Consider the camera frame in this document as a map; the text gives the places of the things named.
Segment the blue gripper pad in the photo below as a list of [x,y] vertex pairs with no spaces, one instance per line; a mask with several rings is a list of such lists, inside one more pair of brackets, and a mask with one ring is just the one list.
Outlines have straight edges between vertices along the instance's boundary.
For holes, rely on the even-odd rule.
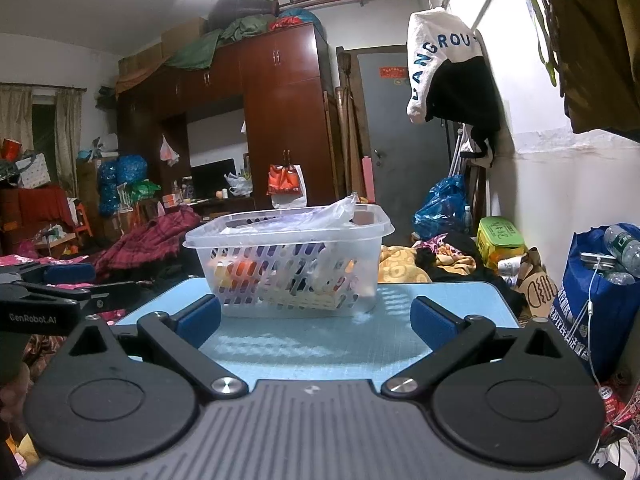
[[42,273],[44,283],[93,283],[95,269],[92,264],[61,264],[47,267]]
[[424,296],[411,303],[411,328],[434,352],[455,338],[465,321]]
[[176,322],[175,333],[191,346],[200,348],[220,326],[220,300],[207,294],[171,318]]

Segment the orange stool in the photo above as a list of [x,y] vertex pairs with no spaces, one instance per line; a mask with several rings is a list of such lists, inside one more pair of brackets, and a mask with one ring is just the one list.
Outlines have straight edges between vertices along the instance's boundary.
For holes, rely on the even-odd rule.
[[89,236],[93,237],[94,234],[91,232],[91,226],[89,225],[89,219],[86,217],[86,212],[84,211],[84,206],[82,203],[79,203],[76,206],[76,214],[78,215],[78,225],[74,229],[78,238],[80,238],[80,233],[86,232]]

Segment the green bottle label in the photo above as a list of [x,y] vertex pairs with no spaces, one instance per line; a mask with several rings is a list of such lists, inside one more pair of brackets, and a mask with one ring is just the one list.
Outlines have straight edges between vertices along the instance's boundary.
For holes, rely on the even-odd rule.
[[620,233],[613,239],[611,245],[620,254],[620,258],[622,257],[622,253],[625,251],[626,246],[628,246],[633,239],[634,238],[629,233]]

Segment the curtain rod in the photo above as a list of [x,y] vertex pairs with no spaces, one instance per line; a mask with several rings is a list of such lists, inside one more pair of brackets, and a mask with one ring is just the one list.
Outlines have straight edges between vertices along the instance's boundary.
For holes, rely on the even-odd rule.
[[86,92],[86,88],[76,88],[75,86],[60,86],[60,85],[37,85],[34,83],[0,83],[0,86],[32,86],[34,88],[60,88],[62,90],[79,90]]

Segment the blue tote bag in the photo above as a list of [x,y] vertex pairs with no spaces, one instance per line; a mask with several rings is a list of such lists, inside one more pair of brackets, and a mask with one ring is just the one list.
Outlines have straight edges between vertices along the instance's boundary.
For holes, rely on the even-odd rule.
[[[621,224],[636,239],[640,229]],[[565,341],[580,357],[591,373],[588,352],[587,300],[593,269],[580,260],[581,252],[609,254],[604,245],[607,226],[574,234],[564,278],[549,313]],[[599,274],[591,287],[593,317],[591,318],[591,359],[599,380],[606,380],[614,371],[640,306],[640,278],[633,285],[614,285]]]

